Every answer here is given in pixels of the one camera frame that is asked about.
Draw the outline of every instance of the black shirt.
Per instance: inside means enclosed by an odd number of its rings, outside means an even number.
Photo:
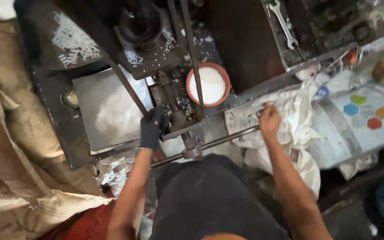
[[[216,233],[248,240],[288,239],[226,156],[171,164],[157,177],[156,185],[158,207],[152,240],[200,240]]]

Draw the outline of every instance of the black glove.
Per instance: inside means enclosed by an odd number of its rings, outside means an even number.
[[[164,106],[151,109],[147,116],[140,120],[139,148],[160,150],[161,133],[168,129],[168,117],[164,114]]]

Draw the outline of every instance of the orange bowl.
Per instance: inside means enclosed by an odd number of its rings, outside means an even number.
[[[220,76],[222,77],[222,79],[224,81],[224,85],[225,85],[223,97],[218,102],[215,102],[213,104],[204,104],[204,106],[206,106],[206,107],[219,105],[222,101],[224,101],[227,98],[227,96],[229,95],[229,92],[230,92],[230,79],[229,79],[229,76],[227,75],[226,70],[224,68],[222,68],[220,65],[212,63],[212,62],[203,62],[203,63],[198,65],[198,68],[216,69],[218,71],[218,73],[220,74]],[[199,104],[199,101],[192,96],[191,91],[189,89],[189,82],[191,80],[192,74],[193,74],[193,68],[190,70],[188,77],[186,78],[186,91],[188,92],[190,99],[192,99],[192,101],[194,101],[196,104]]]

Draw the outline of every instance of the person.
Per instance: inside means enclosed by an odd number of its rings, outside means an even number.
[[[294,238],[332,239],[315,198],[276,139],[281,117],[265,103],[260,132],[269,150],[275,188]],[[152,151],[159,149],[163,109],[141,121],[141,149],[115,203],[109,240],[134,240],[145,204]],[[278,240],[288,239],[269,212],[247,188],[244,174],[228,157],[205,156],[201,161],[167,166],[156,178],[158,206],[152,240]]]

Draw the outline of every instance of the wrench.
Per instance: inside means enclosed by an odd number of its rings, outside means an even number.
[[[285,35],[287,36],[287,46],[290,49],[294,50],[293,43],[299,46],[297,39],[291,35],[290,30],[288,29],[287,24],[285,23],[285,20],[282,17],[281,10],[280,10],[280,5],[281,5],[280,1],[275,0],[275,3],[276,5],[269,4],[269,8],[275,13],[275,15],[278,17],[278,20],[280,21],[282,30],[284,30]]]

